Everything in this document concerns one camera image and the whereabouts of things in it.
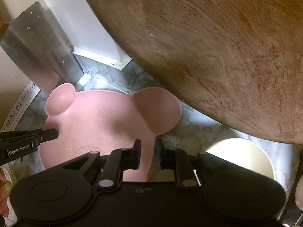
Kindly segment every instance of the pink bear-shaped plate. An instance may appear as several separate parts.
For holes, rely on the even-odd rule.
[[[108,155],[142,142],[140,168],[124,172],[124,181],[144,182],[149,176],[155,139],[173,129],[181,118],[178,99],[169,91],[149,87],[133,96],[109,90],[75,92],[69,83],[58,86],[46,101],[43,129],[56,128],[59,137],[40,145],[45,169],[92,150]]]

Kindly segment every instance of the plate ear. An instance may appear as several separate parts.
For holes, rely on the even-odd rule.
[[[155,135],[170,131],[181,119],[182,109],[178,99],[164,88],[145,88],[132,98],[145,123]]]
[[[46,101],[46,113],[54,116],[66,110],[75,100],[75,87],[70,83],[64,83],[55,88]]]

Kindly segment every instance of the round wooden board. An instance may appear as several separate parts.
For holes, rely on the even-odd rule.
[[[303,143],[303,0],[87,0],[130,57],[202,113]]]

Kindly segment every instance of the marble surface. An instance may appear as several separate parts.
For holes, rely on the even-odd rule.
[[[87,73],[75,85],[76,91],[108,89],[131,95],[145,87],[161,86],[134,62],[131,62],[124,72],[110,74],[111,69],[104,71],[106,76],[102,76],[102,71],[98,70],[103,69],[104,66],[92,66],[92,69],[89,69],[88,66],[89,64],[86,68]],[[47,96],[42,92],[37,95],[20,120],[17,130],[43,127],[47,118],[46,99]],[[205,151],[210,145],[223,139],[234,137],[249,139],[266,151],[274,167],[275,180],[283,186],[287,194],[290,193],[299,164],[300,149],[298,147],[252,137],[222,125],[182,101],[180,103],[183,112],[180,123],[173,130],[159,137],[166,147],[182,148],[188,154],[196,155],[199,151]],[[41,170],[43,167],[37,152],[23,157],[13,165],[17,179]]]

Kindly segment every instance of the yellow bowl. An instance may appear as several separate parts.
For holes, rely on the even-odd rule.
[[[243,138],[230,138],[215,143],[207,152],[242,166],[246,169],[275,179],[274,167],[267,153],[257,144]]]

